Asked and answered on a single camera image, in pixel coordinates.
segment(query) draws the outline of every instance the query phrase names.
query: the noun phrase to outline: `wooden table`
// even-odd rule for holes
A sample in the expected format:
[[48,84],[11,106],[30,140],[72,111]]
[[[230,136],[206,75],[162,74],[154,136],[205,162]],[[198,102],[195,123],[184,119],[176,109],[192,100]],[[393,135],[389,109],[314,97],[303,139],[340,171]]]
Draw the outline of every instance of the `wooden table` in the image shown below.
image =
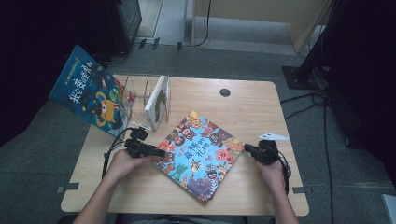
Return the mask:
[[[301,53],[319,24],[327,24],[332,0],[216,0],[210,18],[286,23],[290,40]],[[192,0],[191,43],[195,41],[196,17],[207,17],[209,0]]]
[[[142,98],[146,78],[132,77],[132,80],[138,97],[131,121],[149,124]],[[162,122],[156,132],[149,132],[147,144],[161,143],[191,110],[251,145],[256,145],[260,140],[258,136],[264,133],[289,136],[276,86],[272,82],[171,77],[170,85],[169,120]],[[221,89],[230,90],[231,95],[221,96]],[[103,154],[113,140],[111,135],[91,126],[70,179],[70,183],[79,183],[79,189],[65,193],[62,201],[65,212],[80,211],[90,199],[101,180]],[[277,141],[277,145],[292,170],[290,202],[297,216],[305,216],[309,212],[305,194],[292,190],[303,184],[291,142]],[[118,185],[109,212],[259,216],[272,215],[273,205],[259,169],[244,152],[221,182],[215,198],[207,204],[200,203],[169,176],[147,163]]]

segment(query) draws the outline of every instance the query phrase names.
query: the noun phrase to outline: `human hand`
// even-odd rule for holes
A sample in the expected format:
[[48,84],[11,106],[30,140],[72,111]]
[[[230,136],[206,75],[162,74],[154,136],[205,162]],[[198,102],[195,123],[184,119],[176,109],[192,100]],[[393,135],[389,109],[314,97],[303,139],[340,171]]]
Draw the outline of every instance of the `human hand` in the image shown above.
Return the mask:
[[274,191],[276,189],[285,188],[285,181],[283,176],[282,164],[280,161],[274,161],[272,164],[267,165],[259,161],[255,161],[256,166],[262,172],[262,178],[269,190]]
[[114,154],[105,178],[110,178],[115,183],[119,183],[136,167],[150,160],[151,157],[132,158],[126,149],[121,149]]

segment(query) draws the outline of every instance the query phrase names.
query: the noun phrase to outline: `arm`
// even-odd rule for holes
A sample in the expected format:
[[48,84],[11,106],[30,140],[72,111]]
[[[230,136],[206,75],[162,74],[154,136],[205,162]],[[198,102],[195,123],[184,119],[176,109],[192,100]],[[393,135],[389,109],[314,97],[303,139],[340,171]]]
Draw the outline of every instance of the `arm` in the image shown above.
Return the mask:
[[268,186],[273,198],[276,224],[299,223],[285,191],[285,183],[280,161],[276,161],[271,165],[264,165],[259,161],[255,162],[257,167],[262,171],[262,178]]
[[114,154],[105,177],[73,223],[104,223],[114,189],[121,180],[150,157],[132,159],[126,150]]

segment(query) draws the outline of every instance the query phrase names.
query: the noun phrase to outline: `teal book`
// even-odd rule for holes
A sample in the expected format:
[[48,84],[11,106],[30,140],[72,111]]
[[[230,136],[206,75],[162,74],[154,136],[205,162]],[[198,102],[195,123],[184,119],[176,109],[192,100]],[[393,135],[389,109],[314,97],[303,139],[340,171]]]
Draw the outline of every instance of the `teal book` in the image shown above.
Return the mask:
[[49,98],[104,132],[118,136],[128,125],[135,95],[76,45]]
[[244,149],[243,142],[191,111],[157,146],[165,151],[153,162],[202,203],[215,193]]

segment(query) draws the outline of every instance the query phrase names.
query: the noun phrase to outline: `picture book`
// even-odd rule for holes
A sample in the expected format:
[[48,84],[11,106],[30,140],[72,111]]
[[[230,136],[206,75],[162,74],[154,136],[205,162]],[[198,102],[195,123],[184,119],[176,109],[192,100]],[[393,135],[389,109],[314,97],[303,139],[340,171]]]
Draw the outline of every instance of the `picture book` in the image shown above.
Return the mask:
[[155,165],[199,201],[213,199],[244,144],[195,111],[158,145]]
[[51,100],[114,136],[127,127],[134,97],[134,91],[127,90],[79,45],[49,94]]
[[152,91],[145,110],[152,129],[157,130],[163,116],[168,116],[170,98],[169,77],[160,76],[154,90]]

